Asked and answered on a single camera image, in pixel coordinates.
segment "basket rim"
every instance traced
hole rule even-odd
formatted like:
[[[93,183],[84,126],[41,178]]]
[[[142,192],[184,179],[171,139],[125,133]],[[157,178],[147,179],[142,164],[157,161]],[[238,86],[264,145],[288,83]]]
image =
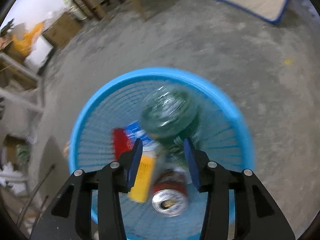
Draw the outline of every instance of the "basket rim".
[[[95,107],[98,106],[107,96],[120,88],[136,82],[150,80],[150,78],[153,80],[171,80],[183,85],[188,85],[198,89],[208,98],[212,99],[232,122],[243,153],[243,168],[254,170],[254,149],[246,121],[238,107],[220,88],[208,80],[185,70],[167,67],[149,67],[128,72],[111,80],[101,87],[82,108],[73,126],[70,138],[68,160],[70,175],[77,169],[76,149],[81,136],[81,131]],[[92,219],[97,223],[97,214],[93,209]]]

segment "orange plastic bag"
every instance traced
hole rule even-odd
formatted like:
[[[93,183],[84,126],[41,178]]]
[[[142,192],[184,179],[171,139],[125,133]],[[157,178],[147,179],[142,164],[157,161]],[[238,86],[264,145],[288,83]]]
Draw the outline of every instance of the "orange plastic bag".
[[[18,40],[16,35],[12,35],[14,49],[20,52],[23,56],[28,56],[31,52],[32,44],[36,42],[42,33],[43,26],[43,23],[36,24],[30,32],[25,32],[23,34],[24,40],[22,41]]]

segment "blue package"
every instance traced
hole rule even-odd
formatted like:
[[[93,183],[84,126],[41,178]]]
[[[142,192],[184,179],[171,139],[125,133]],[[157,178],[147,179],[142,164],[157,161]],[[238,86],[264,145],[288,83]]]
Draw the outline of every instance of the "blue package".
[[[146,148],[153,150],[156,147],[156,142],[148,137],[137,121],[127,125],[124,130],[133,144],[137,138],[142,140],[143,150],[146,150]]]

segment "can lid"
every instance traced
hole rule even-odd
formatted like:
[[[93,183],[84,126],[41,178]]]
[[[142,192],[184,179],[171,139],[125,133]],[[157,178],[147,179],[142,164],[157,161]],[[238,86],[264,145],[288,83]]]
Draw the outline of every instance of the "can lid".
[[[187,204],[186,196],[174,189],[158,191],[152,198],[152,205],[155,210],[168,217],[180,215]]]

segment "red package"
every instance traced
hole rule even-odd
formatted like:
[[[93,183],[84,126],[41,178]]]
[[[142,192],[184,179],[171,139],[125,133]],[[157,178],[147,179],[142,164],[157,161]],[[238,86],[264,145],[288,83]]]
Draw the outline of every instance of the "red package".
[[[115,160],[117,161],[123,152],[131,151],[133,144],[127,137],[123,128],[112,129]]]

